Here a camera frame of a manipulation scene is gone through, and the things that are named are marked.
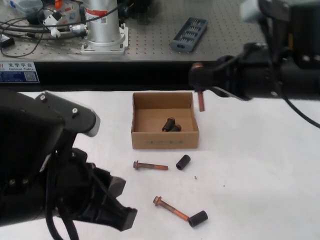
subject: black cable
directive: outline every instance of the black cable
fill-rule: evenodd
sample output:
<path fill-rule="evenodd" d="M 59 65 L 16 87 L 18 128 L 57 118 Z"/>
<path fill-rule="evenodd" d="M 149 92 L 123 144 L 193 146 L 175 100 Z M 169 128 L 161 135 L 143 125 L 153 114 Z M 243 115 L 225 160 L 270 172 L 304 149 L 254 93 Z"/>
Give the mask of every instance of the black cable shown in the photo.
<path fill-rule="evenodd" d="M 28 34 L 19 35 L 19 34 L 6 33 L 5 35 L 8 37 L 14 37 L 14 38 L 24 39 L 24 40 L 39 40 L 39 37 L 29 36 Z M 69 39 L 82 38 L 82 37 L 85 37 L 84 33 L 79 33 L 71 36 L 61 36 L 59 38 L 43 37 L 41 41 L 59 41 L 59 40 L 69 40 Z"/>
<path fill-rule="evenodd" d="M 101 16 L 97 16 L 97 17 L 94 17 L 92 19 L 88 19 L 88 20 L 84 20 L 84 21 L 79 21 L 79 22 L 74 22 L 74 23 L 66 23 L 66 24 L 58 24 L 58 25 L 47 25 L 46 27 L 47 28 L 55 28 L 55 27 L 68 27 L 68 26 L 72 26 L 72 25 L 78 25 L 78 24 L 86 24 L 86 23 L 89 23 L 89 22 L 92 22 L 92 21 L 95 21 L 95 20 L 98 20 L 98 19 L 102 19 L 104 17 L 107 17 L 108 15 L 112 14 L 113 12 L 117 11 L 119 8 L 121 8 L 122 6 L 124 6 L 129 0 L 126 0 L 125 2 L 123 2 L 122 4 L 116 6 L 114 9 L 108 11 L 106 14 L 104 15 L 101 15 Z M 10 24 L 10 27 L 17 27 L 17 28 L 30 28 L 30 26 L 28 25 L 13 25 L 13 24 Z"/>
<path fill-rule="evenodd" d="M 304 120 L 306 120 L 308 123 L 310 123 L 311 125 L 317 127 L 320 129 L 320 124 L 317 123 L 316 121 L 312 120 L 311 118 L 309 118 L 308 116 L 306 116 L 303 112 L 301 112 L 287 97 L 286 93 L 282 90 L 277 76 L 276 76 L 276 71 L 274 68 L 274 63 L 272 62 L 272 53 L 271 53 L 271 37 L 269 34 L 269 25 L 267 23 L 266 20 L 262 20 L 259 22 L 260 25 L 260 29 L 264 35 L 265 41 L 268 45 L 268 64 L 270 67 L 270 77 L 273 80 L 274 86 L 275 86 L 275 91 L 276 93 L 282 97 L 282 99 L 289 105 L 289 107 L 295 111 L 295 113 L 297 113 L 301 118 L 303 118 Z"/>
<path fill-rule="evenodd" d="M 20 20 L 15 21 L 14 23 L 17 23 L 17 22 L 20 22 L 20 21 L 23 21 L 23 20 L 24 20 L 24 19 L 20 19 Z M 45 33 L 45 25 L 43 25 L 42 34 L 41 34 L 38 42 L 37 42 L 36 45 L 34 46 L 33 50 L 30 51 L 30 52 L 28 52 L 28 53 L 26 53 L 26 54 L 19 55 L 19 56 L 8 55 L 8 54 L 6 54 L 6 53 L 3 52 L 3 48 L 2 48 L 2 44 L 1 44 L 1 43 L 2 43 L 2 35 L 5 33 L 5 30 L 6 30 L 6 29 L 4 29 L 3 31 L 0 32 L 0 52 L 1 52 L 1 54 L 2 54 L 3 56 L 5 56 L 5 57 L 8 57 L 8 58 L 21 58 L 21 57 L 26 57 L 26 56 L 32 54 L 32 53 L 37 49 L 38 45 L 40 44 L 40 42 L 41 42 L 41 40 L 42 40 L 42 37 L 44 36 L 44 33 Z"/>
<path fill-rule="evenodd" d="M 78 235 L 76 226 L 74 222 L 71 220 L 70 214 L 67 208 L 65 207 L 64 201 L 62 198 L 59 198 L 57 200 L 56 207 L 58 208 L 60 218 L 62 219 L 65 225 L 66 231 L 68 232 L 70 239 L 79 240 L 79 235 Z"/>
<path fill-rule="evenodd" d="M 47 163 L 47 176 L 46 176 L 46 192 L 45 192 L 45 221 L 48 230 L 54 240 L 63 240 L 59 235 L 54 223 L 53 210 L 55 208 L 54 203 L 54 193 L 53 189 L 55 187 L 56 180 L 56 159 L 50 157 Z"/>
<path fill-rule="evenodd" d="M 19 29 L 19 28 L 13 28 L 13 27 L 3 27 L 0 26 L 0 30 L 5 30 L 5 31 L 11 31 L 11 32 L 19 32 L 19 33 L 30 33 L 30 34 L 41 34 L 42 31 L 41 30 L 35 30 L 35 29 Z M 50 34 L 51 31 L 50 30 L 45 30 L 44 31 L 45 34 Z"/>

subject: rusty bolt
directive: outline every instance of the rusty bolt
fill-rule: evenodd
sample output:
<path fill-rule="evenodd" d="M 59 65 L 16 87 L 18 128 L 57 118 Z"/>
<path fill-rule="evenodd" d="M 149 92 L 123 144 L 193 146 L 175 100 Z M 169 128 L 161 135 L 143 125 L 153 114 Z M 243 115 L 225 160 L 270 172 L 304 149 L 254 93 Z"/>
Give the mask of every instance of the rusty bolt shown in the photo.
<path fill-rule="evenodd" d="M 204 99 L 204 92 L 198 91 L 198 101 L 199 101 L 199 111 L 205 111 L 205 99 Z"/>
<path fill-rule="evenodd" d="M 160 205 L 161 207 L 169 210 L 170 212 L 174 213 L 175 215 L 177 215 L 178 217 L 182 218 L 185 221 L 188 221 L 189 217 L 185 214 L 183 214 L 182 212 L 178 211 L 177 209 L 175 209 L 173 206 L 170 206 L 169 204 L 167 204 L 166 202 L 161 200 L 161 196 L 156 196 L 153 200 L 153 203 L 158 206 Z"/>
<path fill-rule="evenodd" d="M 149 163 L 140 163 L 139 161 L 133 162 L 133 167 L 135 169 L 143 168 L 143 169 L 159 169 L 159 170 L 168 170 L 168 166 L 164 165 L 155 165 L 155 164 L 149 164 Z"/>

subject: label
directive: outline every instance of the label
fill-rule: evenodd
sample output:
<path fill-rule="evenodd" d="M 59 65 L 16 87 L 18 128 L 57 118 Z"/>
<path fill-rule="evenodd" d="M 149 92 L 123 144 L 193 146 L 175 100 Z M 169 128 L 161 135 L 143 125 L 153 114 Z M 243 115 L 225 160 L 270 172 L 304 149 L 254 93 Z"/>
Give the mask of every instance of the label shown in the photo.
<path fill-rule="evenodd" d="M 97 17 L 103 16 L 107 14 L 108 11 L 100 11 L 100 10 L 90 10 L 90 9 L 85 9 L 85 19 L 90 20 L 90 19 L 95 19 Z M 108 17 L 102 17 L 100 19 L 93 20 L 92 22 L 98 23 L 98 24 L 108 24 Z"/>
<path fill-rule="evenodd" d="M 35 64 L 25 61 L 0 62 L 1 83 L 39 83 Z"/>
<path fill-rule="evenodd" d="M 1 36 L 1 42 L 7 41 L 7 40 L 9 40 L 9 39 L 10 39 L 10 38 L 7 37 L 6 35 L 2 35 L 2 36 Z"/>

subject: blue label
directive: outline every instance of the blue label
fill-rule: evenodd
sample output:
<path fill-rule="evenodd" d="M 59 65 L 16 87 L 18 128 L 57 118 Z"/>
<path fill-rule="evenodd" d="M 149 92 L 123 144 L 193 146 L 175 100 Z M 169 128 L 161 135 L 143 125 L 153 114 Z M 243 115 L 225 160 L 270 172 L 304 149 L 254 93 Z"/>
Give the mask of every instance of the blue label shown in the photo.
<path fill-rule="evenodd" d="M 36 71 L 0 71 L 1 83 L 39 83 Z"/>

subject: bolt head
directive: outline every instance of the bolt head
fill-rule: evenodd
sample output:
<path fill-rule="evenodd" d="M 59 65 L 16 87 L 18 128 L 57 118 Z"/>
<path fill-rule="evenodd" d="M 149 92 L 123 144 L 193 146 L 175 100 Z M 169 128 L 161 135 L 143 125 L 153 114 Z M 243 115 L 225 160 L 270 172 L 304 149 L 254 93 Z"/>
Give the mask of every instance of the bolt head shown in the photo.
<path fill-rule="evenodd" d="M 133 162 L 133 168 L 136 169 L 136 170 L 138 170 L 138 168 L 139 168 L 139 161 L 134 161 L 134 162 Z"/>
<path fill-rule="evenodd" d="M 156 196 L 154 199 L 153 199 L 153 203 L 158 206 L 159 202 L 161 201 L 161 196 Z"/>

